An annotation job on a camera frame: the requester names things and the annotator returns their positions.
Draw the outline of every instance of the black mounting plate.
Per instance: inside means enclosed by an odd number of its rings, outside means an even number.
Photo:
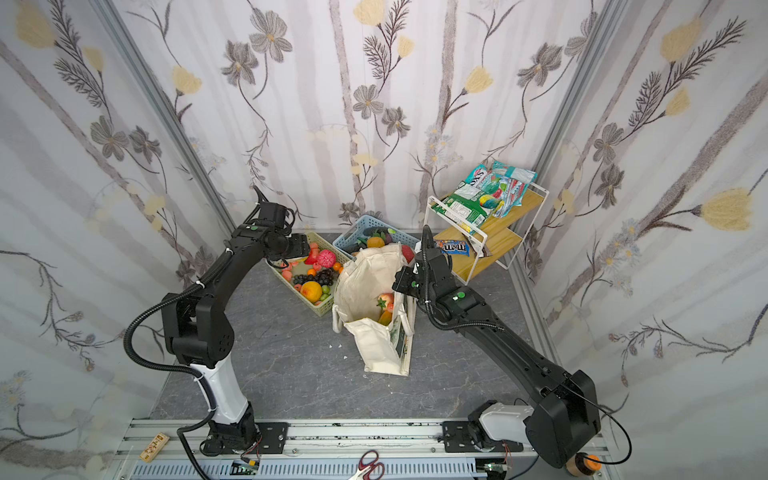
[[[261,455],[282,455],[288,433],[287,422],[258,422],[261,432],[259,453]]]
[[[469,422],[443,422],[443,445],[445,453],[477,453],[472,437],[469,434]],[[504,453],[504,443],[500,440],[488,440],[486,448],[493,446],[489,452]],[[507,442],[510,452],[522,452],[523,445],[517,442]]]

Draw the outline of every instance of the bottle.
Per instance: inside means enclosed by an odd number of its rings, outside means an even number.
[[[576,455],[565,463],[565,469],[574,477],[591,477],[603,465],[593,460],[599,460],[595,455]]]

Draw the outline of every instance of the floral wallpaper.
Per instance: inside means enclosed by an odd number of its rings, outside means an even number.
[[[87,2],[0,5],[3,478],[102,477],[165,380],[126,357],[125,326],[224,239],[108,39]],[[134,344],[170,362],[163,341],[158,316]]]
[[[630,2],[545,179],[525,268],[625,478],[764,476],[767,22]]]
[[[476,164],[531,167],[602,1],[117,0],[233,217],[420,225]]]

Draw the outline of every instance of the green basket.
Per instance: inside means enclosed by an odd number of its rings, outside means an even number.
[[[352,259],[352,257],[350,257],[347,252],[334,247],[315,232],[306,232],[306,241],[309,243],[316,242],[317,246],[320,247],[321,250],[330,250],[334,252],[336,254],[336,261],[342,265]],[[303,275],[306,274],[310,268],[312,268],[311,265],[305,265],[304,262],[299,262],[299,264],[296,265],[291,271],[293,275]],[[293,288],[293,284],[283,277],[281,270],[276,268],[270,268],[270,270],[272,270],[277,278],[279,278],[280,281],[285,284],[285,286],[287,286],[296,296],[298,296],[305,305],[312,309],[315,315],[323,316],[331,311],[331,307],[333,307],[333,294],[336,292],[337,282],[333,282],[328,298],[326,298],[320,305],[315,305],[314,303],[304,298],[304,295],[302,295],[299,290]]]

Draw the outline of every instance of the blue basket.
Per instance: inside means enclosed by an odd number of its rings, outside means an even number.
[[[403,245],[408,245],[411,248],[416,248],[416,242],[418,242],[418,240],[415,237],[408,235],[407,233],[403,233],[392,225],[384,223],[375,217],[371,217],[370,215],[363,215],[360,217],[355,222],[355,224],[352,225],[352,228],[347,230],[346,233],[339,235],[339,237],[333,241],[333,246],[344,250],[345,252],[354,251],[358,237],[364,237],[362,232],[366,228],[370,227],[391,228],[395,231],[394,234],[390,234],[392,235],[392,241],[400,242]]]

